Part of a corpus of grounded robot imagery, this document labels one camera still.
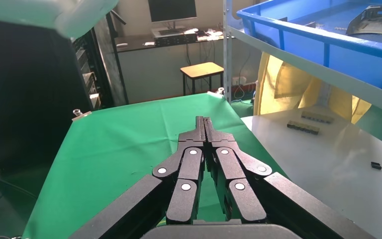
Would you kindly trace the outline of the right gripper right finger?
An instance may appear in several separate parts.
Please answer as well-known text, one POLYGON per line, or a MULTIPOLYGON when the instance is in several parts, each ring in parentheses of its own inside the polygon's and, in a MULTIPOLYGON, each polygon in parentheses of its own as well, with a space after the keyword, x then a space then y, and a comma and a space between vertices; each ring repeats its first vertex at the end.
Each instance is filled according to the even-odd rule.
POLYGON ((277 225, 300 239, 369 239, 371 235, 269 165, 243 152, 230 133, 204 118, 208 167, 228 220, 277 225))

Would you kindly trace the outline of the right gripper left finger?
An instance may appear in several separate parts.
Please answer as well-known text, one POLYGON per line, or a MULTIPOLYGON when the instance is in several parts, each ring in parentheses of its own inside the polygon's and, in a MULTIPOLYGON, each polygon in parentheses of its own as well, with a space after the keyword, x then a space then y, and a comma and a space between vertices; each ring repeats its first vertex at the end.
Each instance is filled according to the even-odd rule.
POLYGON ((70 235, 72 239, 139 239, 162 220, 191 224, 203 180, 204 120, 179 134, 178 149, 70 235))

